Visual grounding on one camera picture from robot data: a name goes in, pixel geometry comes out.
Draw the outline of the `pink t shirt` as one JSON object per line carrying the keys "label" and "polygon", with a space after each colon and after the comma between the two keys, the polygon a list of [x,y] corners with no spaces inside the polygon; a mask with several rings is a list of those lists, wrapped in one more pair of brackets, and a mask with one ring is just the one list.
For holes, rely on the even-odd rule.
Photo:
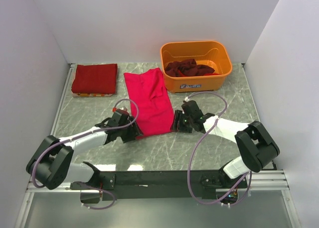
{"label": "pink t shirt", "polygon": [[164,85],[160,68],[145,73],[124,73],[131,103],[131,112],[137,116],[137,125],[144,137],[170,132],[174,112]]}

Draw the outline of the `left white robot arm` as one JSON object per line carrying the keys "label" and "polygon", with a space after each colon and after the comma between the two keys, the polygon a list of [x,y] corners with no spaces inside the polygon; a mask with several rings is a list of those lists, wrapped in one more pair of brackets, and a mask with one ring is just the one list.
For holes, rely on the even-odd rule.
{"label": "left white robot arm", "polygon": [[106,145],[120,138],[123,143],[136,140],[143,132],[136,119],[122,109],[116,109],[111,117],[94,125],[87,131],[69,137],[47,136],[29,160],[26,171],[34,185],[50,190],[64,180],[77,182],[76,175],[88,189],[99,185],[99,170],[90,163],[73,164],[72,157],[86,150]]}

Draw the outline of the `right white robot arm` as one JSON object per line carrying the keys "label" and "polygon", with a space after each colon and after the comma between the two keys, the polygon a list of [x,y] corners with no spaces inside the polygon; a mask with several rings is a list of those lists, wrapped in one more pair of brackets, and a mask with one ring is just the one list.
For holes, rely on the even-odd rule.
{"label": "right white robot arm", "polygon": [[202,142],[214,135],[235,143],[239,156],[223,165],[212,178],[202,178],[204,185],[229,188],[244,179],[247,173],[258,173],[280,155],[280,149],[264,125],[259,121],[236,122],[212,113],[204,114],[196,101],[182,104],[173,116],[171,131],[191,133],[197,131],[202,137],[195,144],[187,168],[187,186],[192,188],[191,169],[195,154]]}

